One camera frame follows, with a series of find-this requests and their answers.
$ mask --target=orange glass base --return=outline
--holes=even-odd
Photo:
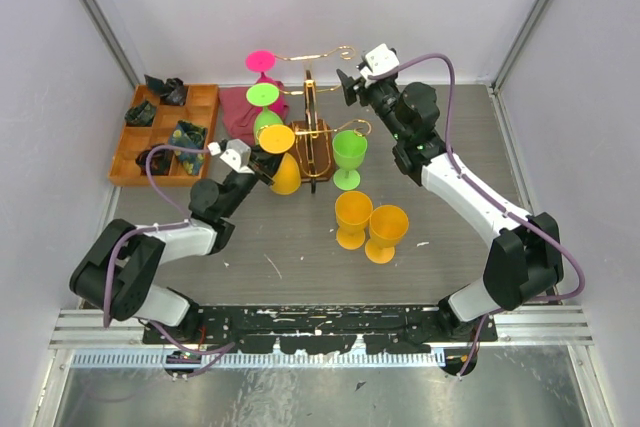
[[[362,247],[362,244],[364,244],[364,239],[364,230],[361,230],[360,232],[357,232],[355,234],[348,234],[343,229],[338,229],[338,232],[336,232],[336,240],[338,241],[338,244],[340,244],[340,247],[342,247],[343,249],[359,249],[360,247]]]
[[[380,247],[372,240],[367,241],[367,245],[364,246],[364,253],[367,254],[367,258],[376,264],[386,264],[393,259],[396,255],[395,247]]]

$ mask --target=green wine glass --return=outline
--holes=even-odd
[[[356,170],[364,161],[367,138],[355,130],[343,130],[333,138],[333,157],[338,170],[333,183],[339,189],[353,190],[360,185],[360,173]]]

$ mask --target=white wall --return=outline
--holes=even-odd
[[[630,426],[640,415],[639,59],[639,0],[554,0],[503,95],[536,203],[584,265],[580,300]]]
[[[131,88],[78,0],[0,0],[0,425],[35,408]]]
[[[493,79],[534,0],[99,0],[141,73],[190,81],[246,83],[244,57],[256,49],[282,55],[320,53],[341,44],[359,51],[381,42],[401,58],[442,51],[459,79]],[[316,78],[335,82],[338,61],[316,63]],[[274,75],[300,82],[300,66]],[[438,63],[404,80],[446,80]]]

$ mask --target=green glass base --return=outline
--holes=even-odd
[[[333,174],[333,183],[341,190],[353,190],[360,185],[360,174],[357,170],[338,169]]]

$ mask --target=orange wooden tray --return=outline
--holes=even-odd
[[[138,85],[131,100],[131,106],[148,100],[157,106],[156,116],[151,127],[122,128],[118,148],[113,156],[109,180],[119,186],[149,185],[147,176],[136,165],[136,157],[140,152],[155,144],[166,144],[169,136],[179,120],[187,120],[192,124],[207,127],[205,144],[212,142],[218,118],[218,86],[215,84],[188,85],[187,102],[184,106],[164,105],[160,98],[152,94],[146,85]],[[189,175],[182,168],[176,156],[173,156],[169,175],[156,175],[156,184],[167,187],[189,187],[199,179],[205,178],[209,172],[207,156],[198,175]]]

